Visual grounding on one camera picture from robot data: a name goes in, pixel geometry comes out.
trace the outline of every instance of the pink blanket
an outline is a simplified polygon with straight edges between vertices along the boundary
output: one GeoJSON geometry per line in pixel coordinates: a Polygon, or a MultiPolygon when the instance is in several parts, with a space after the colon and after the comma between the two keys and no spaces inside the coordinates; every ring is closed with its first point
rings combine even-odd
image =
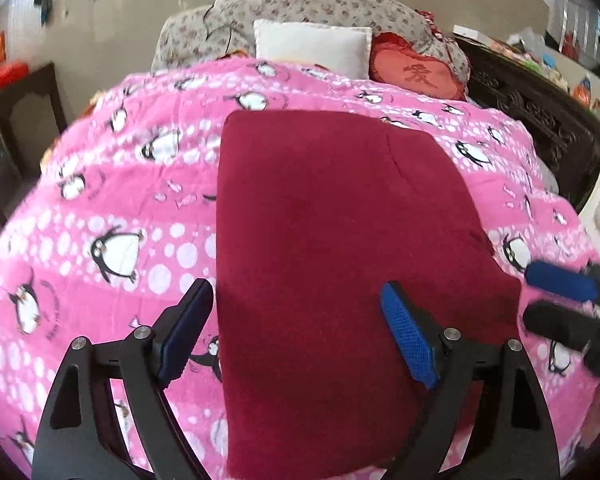
{"type": "MultiPolygon", "coordinates": [[[[195,277],[215,285],[221,131],[239,108],[346,110],[426,131],[464,177],[505,272],[522,278],[532,258],[581,267],[598,257],[569,203],[544,191],[531,136],[499,111],[254,59],[131,75],[64,133],[0,236],[0,442],[24,471],[74,337],[123,338],[153,323],[195,277]]],[[[524,286],[520,312],[536,297],[524,286]]],[[[222,479],[228,432],[217,334],[213,313],[189,369],[166,394],[191,447],[222,479]]],[[[522,330],[520,338],[567,466],[598,382],[560,345],[522,330]]],[[[122,384],[113,389],[131,456],[150,468],[122,384]]],[[[445,466],[466,443],[467,435],[456,437],[445,466]]],[[[368,468],[347,479],[380,474],[368,468]]]]}

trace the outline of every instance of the penguin print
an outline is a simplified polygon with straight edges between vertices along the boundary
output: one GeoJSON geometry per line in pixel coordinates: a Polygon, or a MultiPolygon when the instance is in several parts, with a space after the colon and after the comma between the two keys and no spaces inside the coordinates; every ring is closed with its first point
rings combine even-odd
{"type": "Polygon", "coordinates": [[[140,155],[156,164],[169,164],[180,151],[180,130],[163,130],[140,147],[140,155]]]}
{"type": "Polygon", "coordinates": [[[551,341],[549,348],[549,371],[553,374],[565,375],[565,371],[571,365],[571,353],[567,347],[557,341],[551,341]]]}
{"type": "Polygon", "coordinates": [[[529,220],[531,220],[533,222],[534,215],[531,212],[531,200],[529,200],[529,197],[527,195],[525,195],[525,197],[523,198],[522,205],[525,208],[526,215],[529,217],[529,220]]]}
{"type": "Polygon", "coordinates": [[[65,200],[75,200],[84,191],[86,181],[83,173],[77,173],[64,180],[58,187],[60,196],[65,200]]]}
{"type": "Polygon", "coordinates": [[[14,436],[10,436],[9,438],[22,452],[25,460],[29,463],[29,466],[31,466],[33,465],[33,452],[35,451],[35,446],[27,433],[24,417],[20,416],[20,420],[22,422],[22,431],[17,431],[14,436]]]}
{"type": "Polygon", "coordinates": [[[115,110],[107,124],[115,134],[122,131],[126,125],[126,110],[125,105],[122,105],[118,110],[115,110]]]}
{"type": "Polygon", "coordinates": [[[406,124],[401,123],[400,121],[394,121],[394,120],[392,120],[391,118],[389,118],[387,116],[380,117],[380,120],[383,123],[390,124],[391,126],[396,126],[397,128],[403,128],[405,130],[408,130],[410,128],[410,126],[407,126],[406,124]]]}
{"type": "Polygon", "coordinates": [[[452,105],[447,105],[447,104],[445,104],[442,107],[442,111],[447,112],[449,114],[453,114],[453,115],[464,115],[464,112],[462,110],[458,110],[458,108],[455,108],[452,105]]]}
{"type": "Polygon", "coordinates": [[[496,130],[495,128],[487,126],[487,131],[489,132],[489,135],[492,139],[494,139],[499,145],[504,146],[504,136],[502,135],[502,132],[500,130],[496,130]]]}
{"type": "Polygon", "coordinates": [[[222,371],[220,369],[220,340],[215,336],[206,347],[206,354],[190,355],[189,359],[199,365],[210,367],[218,381],[222,382],[222,371]]]}
{"type": "Polygon", "coordinates": [[[278,74],[276,67],[267,63],[266,61],[261,61],[260,63],[251,66],[253,66],[258,73],[264,77],[275,77],[278,74]]]}
{"type": "Polygon", "coordinates": [[[356,95],[356,97],[359,99],[364,99],[367,103],[371,103],[373,105],[377,105],[378,103],[382,102],[382,97],[379,95],[368,94],[364,90],[360,94],[356,95]]]}
{"type": "Polygon", "coordinates": [[[558,222],[560,225],[567,225],[567,219],[562,215],[562,213],[556,211],[554,209],[554,220],[558,222]]]}
{"type": "Polygon", "coordinates": [[[204,83],[206,83],[206,77],[187,77],[186,79],[182,79],[181,81],[176,81],[173,84],[173,87],[176,90],[181,92],[187,90],[195,90],[196,88],[200,88],[204,83]]]}
{"type": "Polygon", "coordinates": [[[16,309],[18,331],[22,334],[33,334],[40,325],[40,305],[33,290],[33,268],[29,282],[17,286],[15,293],[9,294],[9,299],[16,309]]]}
{"type": "Polygon", "coordinates": [[[531,261],[531,252],[526,246],[522,236],[516,236],[509,240],[509,235],[505,235],[502,249],[507,261],[518,271],[525,272],[526,266],[531,261]]]}
{"type": "Polygon", "coordinates": [[[432,114],[428,114],[426,112],[423,112],[423,111],[420,111],[420,110],[416,110],[411,115],[414,116],[420,122],[431,124],[431,126],[436,126],[437,128],[442,128],[442,126],[440,126],[438,124],[438,121],[436,120],[436,117],[434,115],[432,115],[432,114]]]}
{"type": "Polygon", "coordinates": [[[255,112],[264,110],[269,104],[267,98],[257,92],[245,92],[244,94],[225,97],[225,99],[235,99],[240,108],[255,112]]]}
{"type": "Polygon", "coordinates": [[[300,72],[310,75],[311,77],[315,77],[320,81],[325,81],[327,79],[327,74],[325,72],[316,70],[315,68],[301,68],[300,72]]]}
{"type": "Polygon", "coordinates": [[[469,144],[468,142],[458,140],[458,142],[456,142],[456,150],[458,150],[460,155],[468,158],[472,163],[477,164],[481,168],[483,168],[483,164],[491,164],[489,157],[487,157],[480,148],[469,144]]]}
{"type": "Polygon", "coordinates": [[[110,276],[128,278],[135,283],[138,278],[136,263],[144,235],[142,232],[119,233],[118,229],[120,226],[112,227],[93,241],[91,257],[107,283],[111,283],[110,276]]]}

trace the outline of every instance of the red object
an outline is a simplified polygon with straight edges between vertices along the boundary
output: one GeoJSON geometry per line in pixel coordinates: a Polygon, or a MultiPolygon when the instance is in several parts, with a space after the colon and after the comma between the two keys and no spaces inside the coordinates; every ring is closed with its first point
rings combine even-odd
{"type": "Polygon", "coordinates": [[[21,61],[0,65],[0,88],[22,79],[29,73],[29,65],[21,61]]]}
{"type": "Polygon", "coordinates": [[[464,336],[518,336],[520,282],[426,133],[339,112],[235,112],[217,222],[232,478],[328,478],[395,456],[427,391],[382,316],[387,280],[464,336]]]}
{"type": "Polygon", "coordinates": [[[464,100],[464,87],[446,63],[433,56],[421,56],[392,32],[373,39],[369,67],[374,81],[437,99],[464,100]]]}

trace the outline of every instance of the white pillow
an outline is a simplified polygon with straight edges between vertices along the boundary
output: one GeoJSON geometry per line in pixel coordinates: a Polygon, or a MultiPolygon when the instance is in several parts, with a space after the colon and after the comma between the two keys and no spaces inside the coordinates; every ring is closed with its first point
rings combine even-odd
{"type": "Polygon", "coordinates": [[[351,79],[369,79],[369,27],[256,20],[253,31],[257,58],[318,64],[351,79]]]}

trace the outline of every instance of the red pillow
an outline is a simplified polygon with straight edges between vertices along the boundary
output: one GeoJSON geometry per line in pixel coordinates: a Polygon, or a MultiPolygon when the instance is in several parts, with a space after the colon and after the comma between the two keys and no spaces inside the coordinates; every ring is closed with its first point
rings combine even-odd
{"type": "Polygon", "coordinates": [[[371,79],[437,99],[464,100],[464,88],[449,66],[433,56],[421,56],[404,38],[383,32],[371,44],[371,79]]]}
{"type": "Polygon", "coordinates": [[[382,316],[387,280],[469,338],[518,334],[520,282],[426,133],[339,112],[235,112],[217,232],[232,478],[328,478],[398,452],[427,393],[382,316]]]}

